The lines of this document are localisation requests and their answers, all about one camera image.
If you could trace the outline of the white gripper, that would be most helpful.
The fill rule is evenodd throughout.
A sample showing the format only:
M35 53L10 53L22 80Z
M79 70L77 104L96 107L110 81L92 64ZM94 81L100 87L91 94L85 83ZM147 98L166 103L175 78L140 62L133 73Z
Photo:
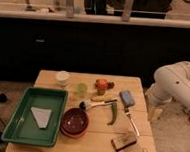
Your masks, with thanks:
M172 96L158 85L151 85L146 90L145 96L147 98L147 104L150 106L148 109L148 120L154 122L163 112L160 107L164 107L167 103L170 103Z

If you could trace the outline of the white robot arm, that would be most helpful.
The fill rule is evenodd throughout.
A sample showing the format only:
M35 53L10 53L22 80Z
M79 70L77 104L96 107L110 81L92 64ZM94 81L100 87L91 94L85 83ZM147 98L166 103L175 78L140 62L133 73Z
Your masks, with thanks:
M190 62L181 61L157 68L154 83L146 90L145 96L150 122L160 116L162 107L173 98L190 111Z

